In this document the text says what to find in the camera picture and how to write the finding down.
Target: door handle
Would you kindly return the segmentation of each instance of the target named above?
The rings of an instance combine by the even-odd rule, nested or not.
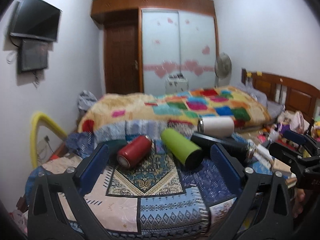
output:
[[[138,68],[138,61],[137,61],[137,60],[134,61],[134,68],[135,68],[136,70],[139,69],[139,68]]]

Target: white sliding door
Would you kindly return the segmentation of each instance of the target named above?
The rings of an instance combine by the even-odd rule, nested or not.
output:
[[[142,15],[144,92],[165,94],[165,80],[179,72],[178,12],[144,11]]]
[[[215,85],[216,41],[213,17],[179,11],[181,72],[189,89]]]

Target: wooden headboard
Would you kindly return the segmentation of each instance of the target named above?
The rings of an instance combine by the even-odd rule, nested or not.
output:
[[[316,87],[297,79],[265,72],[251,72],[243,68],[241,82],[245,84],[247,79],[251,79],[253,87],[265,93],[271,101],[276,101],[277,85],[280,85],[280,95],[283,87],[287,87],[286,110],[300,110],[308,122],[314,117],[316,101],[320,98],[320,91]]]

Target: yellow blanket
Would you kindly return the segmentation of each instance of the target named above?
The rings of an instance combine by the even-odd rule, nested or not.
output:
[[[124,120],[179,120],[197,124],[199,117],[231,116],[236,127],[269,122],[267,109],[235,87],[199,89],[154,97],[142,93],[106,94],[82,118],[78,132],[97,130]]]

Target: wall-mounted television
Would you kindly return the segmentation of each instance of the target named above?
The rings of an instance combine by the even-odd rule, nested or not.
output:
[[[23,0],[10,26],[10,36],[57,41],[61,11],[42,0]]]

